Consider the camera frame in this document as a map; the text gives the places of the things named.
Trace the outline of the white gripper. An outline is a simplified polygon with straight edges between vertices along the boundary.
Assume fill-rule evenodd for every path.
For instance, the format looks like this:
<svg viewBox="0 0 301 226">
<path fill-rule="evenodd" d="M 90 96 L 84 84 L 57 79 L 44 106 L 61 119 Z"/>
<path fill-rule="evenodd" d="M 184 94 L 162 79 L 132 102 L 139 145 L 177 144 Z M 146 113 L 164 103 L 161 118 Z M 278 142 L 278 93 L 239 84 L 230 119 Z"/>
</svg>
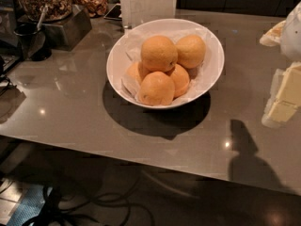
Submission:
<svg viewBox="0 0 301 226">
<path fill-rule="evenodd" d="M 301 2 L 287 16 L 260 38 L 264 46 L 280 45 L 281 53 L 292 61 L 301 61 Z M 293 62 L 285 71 L 276 69 L 270 98 L 261 123 L 269 128 L 279 128 L 301 108 L 301 63 Z"/>
</svg>

